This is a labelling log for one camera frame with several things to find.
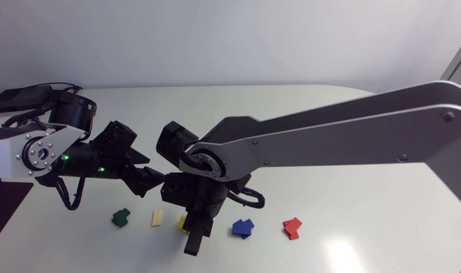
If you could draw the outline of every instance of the white wall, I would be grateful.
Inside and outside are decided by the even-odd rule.
[[[0,91],[439,79],[461,0],[0,0]]]

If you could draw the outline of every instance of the red block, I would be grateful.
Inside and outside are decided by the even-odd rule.
[[[288,235],[292,235],[302,224],[298,218],[294,217],[287,225],[285,224],[284,230],[286,230]]]
[[[297,231],[296,231],[295,233],[289,235],[289,239],[290,239],[290,240],[298,239],[298,238],[299,238],[299,234],[298,234]]]

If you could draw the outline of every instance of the black cable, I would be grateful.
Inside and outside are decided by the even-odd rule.
[[[185,143],[185,145],[183,146],[183,149],[184,149],[184,150],[187,150],[188,147],[190,147],[191,145],[194,145],[194,144],[196,144],[196,143],[199,143],[199,142],[200,142],[200,140],[192,140],[192,141],[189,141],[189,142]]]
[[[26,119],[25,121],[23,121],[22,123],[20,123],[20,124],[17,126],[17,128],[23,126],[23,125],[26,124],[26,122],[29,121],[29,120],[34,121],[34,122],[38,125],[38,127],[40,128],[40,130],[42,130],[42,131],[46,131],[46,130],[47,130],[47,128],[45,128],[44,124],[43,124],[42,122],[40,122],[37,118],[34,118],[33,116],[29,117],[28,119]]]
[[[8,119],[5,123],[2,124],[2,127],[10,127],[13,123],[16,122],[21,122],[29,118],[33,118],[35,116],[41,116],[45,114],[45,112],[51,110],[53,107],[57,105],[57,102],[48,102],[44,106],[42,106],[39,109],[35,109],[23,114],[19,114],[17,116],[12,116],[10,119]]]
[[[24,87],[24,88],[21,88],[21,89],[25,89],[25,88],[36,88],[37,86],[43,86],[43,85],[71,85],[71,86],[73,86],[73,87],[78,87],[78,86],[75,85],[74,83],[53,82],[53,83],[39,83],[38,85],[30,85],[30,86],[27,86],[27,87]]]
[[[69,192],[67,191],[66,184],[62,178],[57,179],[57,183],[55,184],[55,188],[57,192],[59,192],[60,197],[62,198],[62,202],[67,207],[68,210],[76,210],[80,204],[80,200],[82,199],[82,191],[84,190],[85,184],[85,177],[79,178],[79,183],[77,186],[77,192],[74,194],[75,199],[73,204],[70,203]]]
[[[250,201],[248,201],[246,199],[242,199],[242,198],[238,197],[237,195],[233,194],[232,192],[228,192],[227,197],[229,197],[230,199],[234,200],[235,202],[237,202],[239,204],[242,204],[244,206],[253,207],[255,209],[262,209],[264,207],[266,199],[263,197],[262,194],[260,194],[256,190],[244,187],[241,190],[241,193],[245,194],[245,195],[248,195],[248,196],[251,196],[251,197],[256,197],[258,199],[258,201],[257,202],[250,202]]]

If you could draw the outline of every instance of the aluminum arm segment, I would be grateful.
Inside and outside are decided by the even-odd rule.
[[[218,181],[260,167],[425,162],[461,200],[461,86],[436,82],[257,121],[221,121],[187,150]]]

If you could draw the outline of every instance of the blue block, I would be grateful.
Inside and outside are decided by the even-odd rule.
[[[239,235],[251,235],[251,227],[248,223],[244,224],[241,219],[232,225],[232,233]]]
[[[245,221],[244,221],[244,224],[250,226],[251,228],[254,227],[254,224],[252,223],[252,221],[251,221],[250,219],[245,220]]]

